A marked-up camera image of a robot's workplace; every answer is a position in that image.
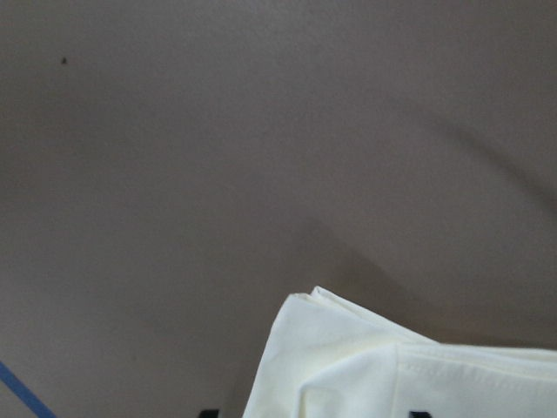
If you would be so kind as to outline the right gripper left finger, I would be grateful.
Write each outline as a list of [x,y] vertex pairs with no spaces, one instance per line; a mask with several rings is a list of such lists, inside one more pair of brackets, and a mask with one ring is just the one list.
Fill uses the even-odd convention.
[[198,418],[218,418],[218,410],[217,409],[205,409],[202,410]]

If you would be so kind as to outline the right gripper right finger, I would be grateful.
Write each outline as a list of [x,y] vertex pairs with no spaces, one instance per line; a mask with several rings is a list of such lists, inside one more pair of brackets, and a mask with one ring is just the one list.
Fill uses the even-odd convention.
[[408,414],[409,418],[432,418],[432,415],[428,411],[422,410],[411,410]]

